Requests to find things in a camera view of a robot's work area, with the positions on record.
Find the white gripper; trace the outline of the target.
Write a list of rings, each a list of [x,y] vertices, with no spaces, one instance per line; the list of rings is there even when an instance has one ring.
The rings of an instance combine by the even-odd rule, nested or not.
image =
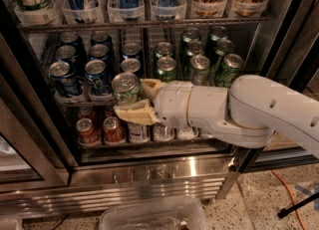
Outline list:
[[[141,100],[129,106],[114,106],[121,120],[153,125],[159,121],[169,127],[188,126],[187,108],[193,84],[191,82],[172,81],[164,84],[157,79],[141,79]]]

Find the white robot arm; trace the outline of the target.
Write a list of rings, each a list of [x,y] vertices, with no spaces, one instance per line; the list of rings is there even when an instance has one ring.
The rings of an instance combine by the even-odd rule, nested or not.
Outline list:
[[[266,146],[277,131],[319,157],[319,102],[267,78],[244,75],[230,88],[142,80],[144,98],[115,106],[127,122],[192,126],[245,148]]]

